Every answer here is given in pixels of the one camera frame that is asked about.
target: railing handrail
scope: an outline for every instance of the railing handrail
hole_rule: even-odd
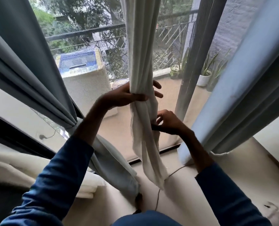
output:
[[[174,14],[164,14],[164,15],[159,15],[158,20],[165,20],[173,17],[178,17],[178,16],[184,16],[187,14],[194,14],[198,13],[198,10],[190,10],[190,11],[185,11],[185,12],[179,12],[179,13],[174,13]],[[54,41],[54,40],[59,40],[59,39],[66,39],[74,36],[80,36],[80,35],[85,35],[89,33],[94,33],[94,32],[102,32],[105,30],[111,30],[111,29],[119,29],[125,27],[125,23],[122,24],[116,24],[116,25],[107,25],[107,26],[102,26],[98,28],[93,28],[93,29],[86,29],[86,30],[81,30],[81,31],[76,31],[76,32],[67,32],[59,35],[51,35],[45,37],[47,41]]]

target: person's left hand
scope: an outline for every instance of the person's left hand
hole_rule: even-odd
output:
[[[161,89],[161,85],[155,80],[153,80],[153,86],[155,86],[157,89]],[[158,91],[154,91],[154,94],[158,98],[163,98],[164,96]],[[121,87],[105,93],[100,99],[103,101],[103,104],[107,105],[109,108],[113,108],[125,106],[135,101],[144,102],[148,100],[148,96],[145,94],[130,93],[130,84],[127,82]]]

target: blue sleeve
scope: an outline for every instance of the blue sleeve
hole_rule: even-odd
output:
[[[93,148],[70,137],[38,175],[23,203],[0,225],[62,225],[84,179]]]
[[[271,225],[218,164],[205,168],[196,180],[220,226]]]

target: white plant pot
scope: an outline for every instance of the white plant pot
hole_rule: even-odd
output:
[[[199,76],[199,79],[198,79],[198,82],[197,82],[197,86],[200,86],[200,87],[204,87],[208,84],[209,80],[210,80],[211,76],[203,76],[203,75],[200,75]]]

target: tiled floor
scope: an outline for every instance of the tiled floor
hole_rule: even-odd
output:
[[[163,154],[161,158],[169,173],[182,166],[176,151]],[[267,201],[279,204],[279,168],[254,138],[215,160],[258,208],[264,207]],[[140,179],[145,210],[154,210],[159,189],[144,175],[141,163],[133,167]],[[165,191],[160,192],[157,211],[182,225],[219,226],[194,178],[196,174],[194,167],[185,167],[168,178]],[[98,187],[93,199],[76,199],[63,224],[109,226],[134,210],[118,190],[107,185]]]
[[[159,79],[158,82],[162,85],[162,89],[158,90],[163,93],[163,98],[158,98],[158,110],[175,110],[175,105],[178,98],[181,79],[172,80],[170,78]],[[204,103],[207,101],[210,92],[201,87],[196,87],[192,100],[190,102],[184,122],[190,127]],[[130,107],[124,106],[118,108],[118,114],[104,118],[99,129],[99,134],[110,141],[127,160],[136,158],[132,150],[131,137],[131,113]],[[176,139],[170,138],[166,133],[160,134],[159,147],[160,149],[174,145]]]

